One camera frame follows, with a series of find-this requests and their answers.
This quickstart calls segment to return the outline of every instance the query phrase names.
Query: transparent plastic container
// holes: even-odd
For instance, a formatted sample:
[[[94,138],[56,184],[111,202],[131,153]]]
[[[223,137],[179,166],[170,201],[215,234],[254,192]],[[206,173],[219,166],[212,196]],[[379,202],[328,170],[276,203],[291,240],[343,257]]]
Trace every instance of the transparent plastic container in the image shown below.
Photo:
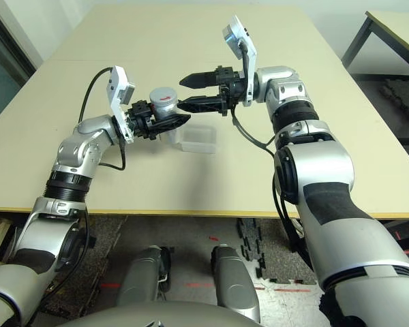
[[[217,130],[214,126],[185,124],[180,133],[179,146],[182,151],[215,153]]]

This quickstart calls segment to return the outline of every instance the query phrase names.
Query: table leg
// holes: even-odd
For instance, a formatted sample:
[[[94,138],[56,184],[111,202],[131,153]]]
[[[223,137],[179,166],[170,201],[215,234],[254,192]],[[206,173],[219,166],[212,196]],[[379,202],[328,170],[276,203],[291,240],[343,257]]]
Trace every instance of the table leg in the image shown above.
[[[409,64],[409,50],[398,42],[397,39],[375,23],[369,29]]]
[[[371,25],[373,24],[373,21],[371,18],[365,19],[365,22],[362,24],[362,27],[359,29],[359,32],[357,32],[356,36],[354,37],[352,43],[348,47],[346,53],[342,56],[342,65],[344,68],[347,68],[353,61],[353,59],[356,57],[357,53],[360,51],[362,48],[363,44],[369,37],[369,34],[371,33]]]

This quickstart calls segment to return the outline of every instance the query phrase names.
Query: white wall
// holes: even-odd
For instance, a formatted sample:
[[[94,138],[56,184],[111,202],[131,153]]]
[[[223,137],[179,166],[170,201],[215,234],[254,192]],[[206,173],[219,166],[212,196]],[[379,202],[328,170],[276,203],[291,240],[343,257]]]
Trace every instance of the white wall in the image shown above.
[[[39,67],[42,61],[46,60],[72,32],[73,28],[85,17],[94,4],[120,2],[166,3],[168,1],[0,0],[0,17],[8,25],[34,64]],[[366,10],[409,12],[409,0],[174,0],[171,2],[297,5],[312,19],[316,28],[339,57],[343,55],[365,20],[364,13]],[[276,15],[276,25],[278,28],[278,15]],[[377,74],[409,74],[409,66],[375,35],[372,35],[350,66],[350,71]]]

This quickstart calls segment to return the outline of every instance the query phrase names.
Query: black cable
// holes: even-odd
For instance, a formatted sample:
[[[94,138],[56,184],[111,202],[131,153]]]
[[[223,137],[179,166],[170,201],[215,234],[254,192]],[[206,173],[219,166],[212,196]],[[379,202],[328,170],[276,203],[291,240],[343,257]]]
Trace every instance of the black cable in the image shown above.
[[[116,170],[125,169],[125,140],[123,136],[120,136],[118,145],[120,147],[120,154],[121,154],[121,167],[117,167],[117,166],[111,165],[110,163],[104,163],[104,162],[100,162],[98,164],[99,166],[109,167],[109,168],[113,168]]]
[[[89,98],[89,94],[91,93],[91,90],[95,84],[95,82],[97,81],[97,79],[103,75],[106,72],[111,72],[112,71],[112,67],[106,67],[102,70],[100,70],[92,79],[91,83],[89,83],[87,92],[85,93],[85,97],[83,98],[83,103],[82,103],[82,108],[80,109],[80,115],[79,115],[79,120],[78,123],[81,123],[83,120],[83,114],[85,113],[85,108],[87,107],[87,102],[88,102],[88,98]],[[109,167],[109,168],[113,168],[116,170],[124,170],[125,169],[125,140],[123,136],[119,136],[119,147],[120,147],[120,154],[121,154],[121,167],[117,167],[114,166],[110,163],[104,163],[101,162],[98,165],[99,166],[104,166],[104,167]]]
[[[271,139],[271,142],[269,142],[268,144],[262,143],[260,141],[258,141],[257,139],[255,139],[253,136],[251,136],[241,125],[241,123],[239,122],[236,114],[234,113],[234,109],[230,110],[230,113],[232,114],[232,122],[233,125],[238,129],[239,133],[241,133],[241,135],[247,139],[249,142],[253,143],[254,145],[256,145],[258,148],[261,148],[262,150],[266,151],[268,154],[270,154],[270,156],[274,157],[274,153],[272,153],[268,148],[267,145],[270,144],[273,141],[273,138]]]
[[[30,318],[29,322],[27,323],[27,326],[32,325],[33,321],[36,318],[36,315],[37,315],[38,311],[44,305],[46,305],[48,300],[50,300],[64,286],[64,284],[71,278],[71,276],[80,268],[80,265],[82,264],[83,258],[87,254],[87,249],[88,249],[88,246],[89,246],[90,233],[89,233],[89,220],[88,220],[88,210],[87,209],[85,209],[84,219],[85,219],[85,245],[83,246],[82,253],[80,254],[80,256],[79,256],[77,262],[75,263],[73,269],[71,269],[71,271],[67,274],[67,276],[53,289],[53,291],[51,291],[50,293],[48,293],[47,295],[44,295],[42,297],[36,311],[33,313],[32,317]]]
[[[87,106],[87,102],[88,102],[88,98],[89,98],[89,94],[95,84],[95,81],[104,73],[106,72],[111,72],[112,71],[112,67],[107,67],[104,68],[102,70],[100,70],[93,78],[93,80],[91,81],[91,83],[89,83],[87,92],[85,93],[85,97],[83,98],[83,103],[82,103],[82,108],[80,109],[80,115],[79,115],[79,120],[77,121],[77,123],[80,123],[83,120],[83,114],[85,112],[85,107]]]
[[[274,205],[277,209],[277,212],[279,213],[280,219],[282,220],[282,224],[285,228],[286,235],[289,238],[291,247],[293,248],[294,251],[296,251],[299,254],[301,259],[312,270],[312,263],[309,257],[309,253],[307,252],[305,239],[300,238],[300,236],[297,234],[297,231],[295,230],[294,225],[291,222],[291,219],[289,218],[288,211],[286,210],[285,205],[285,195],[283,193],[280,195],[280,203],[282,204],[282,210],[280,209],[279,200],[277,199],[277,192],[275,190],[275,175],[273,175],[272,188]]]
[[[245,92],[247,92],[248,88],[248,67],[247,67],[247,47],[245,46],[244,43],[239,44],[239,48],[241,49],[241,53],[243,56],[243,71],[244,71],[244,81],[245,81],[245,91],[244,94],[242,94],[241,97],[245,96]],[[262,150],[266,151],[270,156],[274,157],[274,153],[272,153],[269,149],[267,149],[267,146],[272,143],[274,140],[274,136],[267,142],[267,143],[262,143],[255,139],[248,131],[245,130],[245,128],[242,126],[242,124],[239,122],[236,114],[234,113],[234,108],[230,109],[230,113],[232,114],[232,123],[233,125],[238,129],[239,133],[246,138],[249,142],[253,143],[257,147],[261,148]]]

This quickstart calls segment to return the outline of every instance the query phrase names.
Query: tabletop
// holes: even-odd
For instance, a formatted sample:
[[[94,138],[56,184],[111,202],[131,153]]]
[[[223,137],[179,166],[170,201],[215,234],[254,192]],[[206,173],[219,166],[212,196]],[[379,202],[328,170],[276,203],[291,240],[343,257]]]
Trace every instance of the tabletop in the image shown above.
[[[179,99],[215,95],[179,80],[217,65],[241,69],[222,29],[236,14],[256,45],[256,67],[296,69],[320,118],[354,163],[354,202],[378,218],[409,218],[409,156],[342,67],[309,18],[277,5],[98,5],[0,115],[0,210],[30,211],[42,194],[60,142],[76,125],[86,88],[102,68],[119,65],[136,83],[132,101],[156,87]],[[85,118],[110,113],[98,81]],[[264,104],[241,105],[238,118],[263,142],[272,135]],[[91,213],[276,217],[272,159],[245,140],[229,117],[195,114],[188,124],[214,127],[216,153],[187,153],[137,140],[125,171],[99,167],[87,196]],[[104,162],[120,164],[118,147]],[[289,206],[291,216],[297,216]]]
[[[370,10],[366,15],[409,50],[409,12]]]

